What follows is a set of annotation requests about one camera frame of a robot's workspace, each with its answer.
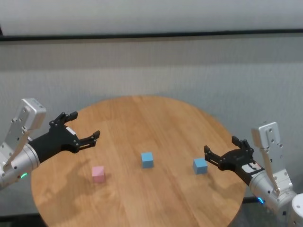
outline cube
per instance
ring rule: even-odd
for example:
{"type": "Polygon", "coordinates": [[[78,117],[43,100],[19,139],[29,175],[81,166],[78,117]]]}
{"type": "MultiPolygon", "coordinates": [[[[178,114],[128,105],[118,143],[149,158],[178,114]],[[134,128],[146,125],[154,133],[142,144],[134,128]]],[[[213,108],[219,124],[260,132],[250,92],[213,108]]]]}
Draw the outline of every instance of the cube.
{"type": "Polygon", "coordinates": [[[94,183],[102,183],[105,181],[105,173],[103,166],[94,166],[92,168],[92,177],[94,183]]]}
{"type": "Polygon", "coordinates": [[[153,156],[151,152],[142,153],[141,160],[142,160],[142,168],[144,169],[153,168],[153,156]]]}
{"type": "Polygon", "coordinates": [[[193,169],[195,174],[206,174],[207,173],[207,162],[204,158],[194,159],[193,169]]]}

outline white wall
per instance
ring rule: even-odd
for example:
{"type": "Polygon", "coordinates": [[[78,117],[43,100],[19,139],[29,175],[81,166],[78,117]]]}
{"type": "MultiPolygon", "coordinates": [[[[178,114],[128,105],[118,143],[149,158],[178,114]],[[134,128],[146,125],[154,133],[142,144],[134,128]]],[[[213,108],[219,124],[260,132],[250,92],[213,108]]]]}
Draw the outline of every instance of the white wall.
{"type": "Polygon", "coordinates": [[[4,35],[133,34],[303,27],[301,0],[0,0],[4,35]]]}
{"type": "MultiPolygon", "coordinates": [[[[287,170],[303,190],[302,72],[299,35],[1,43],[0,139],[23,97],[48,110],[36,136],[62,111],[124,95],[168,96],[204,109],[249,142],[253,125],[277,121],[287,170]]],[[[1,191],[0,214],[34,212],[29,186],[28,178],[1,191]]]]}

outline white cylinder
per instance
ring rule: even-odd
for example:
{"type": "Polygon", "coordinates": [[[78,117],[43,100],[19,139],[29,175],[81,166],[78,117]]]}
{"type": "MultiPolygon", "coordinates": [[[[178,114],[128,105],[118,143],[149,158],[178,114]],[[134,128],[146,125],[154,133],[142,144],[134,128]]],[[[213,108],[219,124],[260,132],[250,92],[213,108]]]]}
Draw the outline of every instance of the white cylinder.
{"type": "Polygon", "coordinates": [[[284,191],[277,196],[265,170],[253,176],[250,182],[250,190],[265,202],[267,208],[276,214],[278,222],[287,223],[291,201],[297,195],[294,191],[284,191]]]}
{"type": "Polygon", "coordinates": [[[0,190],[16,182],[24,174],[29,174],[39,166],[39,158],[35,150],[26,144],[23,150],[11,162],[6,172],[0,171],[0,190]]]}
{"type": "Polygon", "coordinates": [[[288,227],[303,227],[303,194],[293,198],[288,227]]]}

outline blue indicator light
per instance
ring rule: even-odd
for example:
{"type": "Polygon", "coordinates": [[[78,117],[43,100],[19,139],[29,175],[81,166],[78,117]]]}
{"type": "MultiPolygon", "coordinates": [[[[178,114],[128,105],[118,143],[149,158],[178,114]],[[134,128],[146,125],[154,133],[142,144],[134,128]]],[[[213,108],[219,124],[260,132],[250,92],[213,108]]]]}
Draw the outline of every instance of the blue indicator light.
{"type": "Polygon", "coordinates": [[[261,204],[264,204],[264,203],[265,203],[264,200],[261,199],[260,197],[258,197],[258,200],[259,200],[259,202],[260,202],[261,204]]]}

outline gray wall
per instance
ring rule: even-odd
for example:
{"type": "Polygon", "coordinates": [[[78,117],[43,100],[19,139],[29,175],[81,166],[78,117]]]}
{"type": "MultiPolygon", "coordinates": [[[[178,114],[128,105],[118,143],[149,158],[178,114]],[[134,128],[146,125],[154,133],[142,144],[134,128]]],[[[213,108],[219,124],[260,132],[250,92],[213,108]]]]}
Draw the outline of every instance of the gray wall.
{"type": "MultiPolygon", "coordinates": [[[[302,62],[299,35],[2,43],[0,139],[24,97],[48,110],[37,136],[61,111],[124,95],[168,96],[204,109],[249,142],[253,125],[277,121],[287,170],[303,189],[302,62]]],[[[1,215],[35,212],[29,178],[1,191],[0,204],[1,215]]]]}

